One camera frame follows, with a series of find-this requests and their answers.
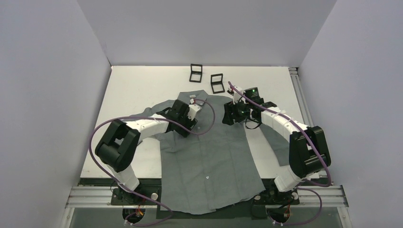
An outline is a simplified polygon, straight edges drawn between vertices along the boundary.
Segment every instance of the glass panel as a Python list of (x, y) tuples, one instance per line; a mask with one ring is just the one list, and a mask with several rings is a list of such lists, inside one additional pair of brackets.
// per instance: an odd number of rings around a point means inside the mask
[[(289, 223), (305, 221), (313, 217), (317, 208), (291, 208)], [(155, 221), (156, 209), (148, 209), (140, 223)], [(70, 228), (126, 228), (123, 226), (122, 209), (76, 208), (71, 220)], [(170, 219), (158, 225), (159, 228), (267, 228), (271, 227), (271, 220), (251, 220), (251, 218), (234, 219)], [(321, 215), (311, 223), (299, 228), (342, 228), (337, 208), (323, 208)]]

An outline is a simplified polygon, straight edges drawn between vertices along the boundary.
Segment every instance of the white tabletop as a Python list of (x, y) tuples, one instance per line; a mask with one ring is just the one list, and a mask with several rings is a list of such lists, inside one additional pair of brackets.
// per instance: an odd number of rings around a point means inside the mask
[[(202, 82), (192, 83), (189, 82), (189, 66), (114, 66), (96, 124), (141, 113), (147, 107), (168, 99), (175, 100), (180, 92), (203, 89), (212, 95), (210, 75), (218, 73), (224, 74), (225, 89), (228, 81), (245, 89), (257, 86), (260, 97), (266, 102), (274, 102), (296, 121), (303, 123), (287, 67), (203, 66)], [(231, 97), (228, 93), (217, 95)], [(102, 127), (95, 134), (92, 148), (96, 147), (106, 128)], [(286, 168), (278, 165), (260, 129), (246, 130), (246, 137), (261, 178), (275, 178)], [(138, 178), (161, 178), (160, 147), (156, 139), (147, 138), (137, 147), (132, 167)], [(107, 177), (87, 153), (81, 178)]]

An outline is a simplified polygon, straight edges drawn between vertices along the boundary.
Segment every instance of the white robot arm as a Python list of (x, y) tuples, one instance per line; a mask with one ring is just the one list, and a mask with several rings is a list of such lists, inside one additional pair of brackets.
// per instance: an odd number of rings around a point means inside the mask
[[(289, 166), (287, 170), (274, 179), (274, 183), (279, 192), (287, 192), (297, 187), (303, 179), (323, 169), (319, 158), (313, 153), (312, 148), (307, 144), (306, 138), (300, 130), (291, 124), (292, 118), (283, 114), (277, 105), (272, 102), (264, 102), (259, 96), (257, 87), (243, 90), (239, 87), (235, 88), (243, 93), (247, 98), (255, 103), (273, 111), (263, 111), (257, 106), (248, 103), (242, 96), (235, 93), (231, 88), (228, 92), (233, 95), (233, 100), (224, 105), (225, 116), (222, 120), (223, 124), (233, 125), (245, 119), (251, 119), (255, 122), (267, 125), (282, 135), (290, 145), (289, 149)], [(294, 121), (313, 141), (318, 149), (322, 159), (326, 165), (331, 163), (329, 151), (323, 130), (318, 127), (309, 127), (305, 124)]]
[(152, 119), (128, 122), (114, 120), (98, 143), (95, 154), (103, 163), (107, 164), (120, 184), (130, 190), (135, 190), (140, 181), (134, 173), (131, 162), (139, 142), (169, 131), (176, 131), (183, 137), (187, 137), (189, 133), (184, 129), (158, 119), (169, 119), (191, 130), (197, 123), (195, 117), (200, 110), (201, 107), (197, 104), (186, 104), (176, 100), (171, 108), (166, 108), (150, 116)]

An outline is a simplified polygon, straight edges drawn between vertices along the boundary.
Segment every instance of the white wall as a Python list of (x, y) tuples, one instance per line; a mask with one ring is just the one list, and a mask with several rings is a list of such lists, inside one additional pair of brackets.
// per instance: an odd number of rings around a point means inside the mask
[(0, 2), (1, 227), (58, 227), (109, 63), (75, 0)]
[(300, 66), (336, 0), (78, 0), (112, 65)]
[(356, 228), (403, 227), (403, 1), (338, 0), (299, 69)]

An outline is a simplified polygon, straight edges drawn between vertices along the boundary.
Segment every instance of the cable clip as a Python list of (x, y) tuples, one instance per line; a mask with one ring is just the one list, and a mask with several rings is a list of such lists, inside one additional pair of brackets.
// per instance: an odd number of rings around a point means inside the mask
[(271, 126), (274, 126), (274, 119), (275, 119), (278, 115), (284, 114), (284, 113), (286, 113), (285, 110), (280, 110), (280, 112), (277, 112), (276, 114), (274, 114), (274, 116), (273, 116), (272, 119), (271, 119)]
[(284, 127), (286, 124), (288, 124), (289, 122), (291, 122), (291, 121), (294, 121), (294, 118), (290, 118), (289, 120), (287, 120), (287, 121), (283, 124), (283, 127)]
[(116, 185), (117, 185), (118, 187), (122, 188), (121, 185), (124, 186), (125, 184), (124, 184), (124, 183), (121, 183), (121, 182), (119, 182), (119, 183), (117, 182)]

